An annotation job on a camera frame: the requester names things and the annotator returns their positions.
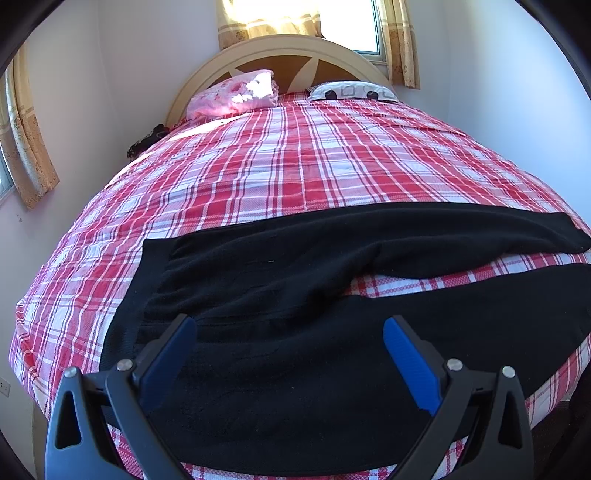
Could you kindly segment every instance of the white pillow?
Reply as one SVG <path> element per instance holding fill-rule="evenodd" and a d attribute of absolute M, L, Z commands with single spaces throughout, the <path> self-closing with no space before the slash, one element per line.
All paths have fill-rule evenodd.
<path fill-rule="evenodd" d="M 328 82 L 315 87 L 308 100 L 338 100 L 355 98 L 362 100 L 380 100 L 398 102 L 396 94 L 388 87 L 369 82 L 344 81 Z"/>

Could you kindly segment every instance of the pink pillow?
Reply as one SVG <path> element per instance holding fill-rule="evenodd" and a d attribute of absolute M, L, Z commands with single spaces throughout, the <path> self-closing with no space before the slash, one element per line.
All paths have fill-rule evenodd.
<path fill-rule="evenodd" d="M 277 84 L 272 70 L 255 70 L 224 80 L 199 92 L 187 107 L 187 120 L 210 122 L 277 106 Z"/>

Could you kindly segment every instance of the beige curtain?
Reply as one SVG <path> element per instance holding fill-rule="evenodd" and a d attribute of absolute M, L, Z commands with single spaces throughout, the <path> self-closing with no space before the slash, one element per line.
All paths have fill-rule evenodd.
<path fill-rule="evenodd" d="M 0 148 L 22 201 L 32 209 L 60 179 L 33 110 L 26 55 L 25 45 L 1 77 Z"/>
<path fill-rule="evenodd" d="M 293 33 L 321 37 L 317 0 L 216 0 L 220 49 L 249 38 Z"/>
<path fill-rule="evenodd" d="M 418 76 L 417 43 L 408 13 L 407 0 L 376 0 L 393 85 L 421 87 Z"/>

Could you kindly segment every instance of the arched headboard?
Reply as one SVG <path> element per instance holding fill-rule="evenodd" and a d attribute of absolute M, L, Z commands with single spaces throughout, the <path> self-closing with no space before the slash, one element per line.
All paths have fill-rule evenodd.
<path fill-rule="evenodd" d="M 166 125 L 177 123 L 191 97 L 237 74 L 271 69 L 279 93 L 302 91 L 332 80 L 363 80 L 389 86 L 388 79 L 358 53 L 324 38 L 269 35 L 226 48 L 206 62 L 185 83 L 174 101 Z"/>

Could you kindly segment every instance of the plaid bedsheet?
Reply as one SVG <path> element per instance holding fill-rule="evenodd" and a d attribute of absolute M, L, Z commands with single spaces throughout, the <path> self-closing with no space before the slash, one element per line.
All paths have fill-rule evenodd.
<path fill-rule="evenodd" d="M 59 242 L 18 303 L 9 354 L 17 377 L 45 415 L 70 365 L 97 371 L 105 333 L 141 258 L 145 238 L 311 210 L 374 202 L 467 202 L 566 212 L 589 228 L 551 188 L 463 132 L 401 103 L 309 102 L 204 125 L 186 123 L 123 169 Z M 401 295 L 548 265 L 591 262 L 580 255 L 517 255 L 474 271 L 425 280 L 366 275 L 350 292 Z M 529 399 L 536 425 L 576 385 L 589 363 L 587 338 Z M 121 433 L 112 436 L 127 468 L 141 470 Z M 462 451 L 453 444 L 436 478 Z M 195 478 L 252 475 L 187 465 Z M 393 467 L 338 475 L 382 480 Z"/>

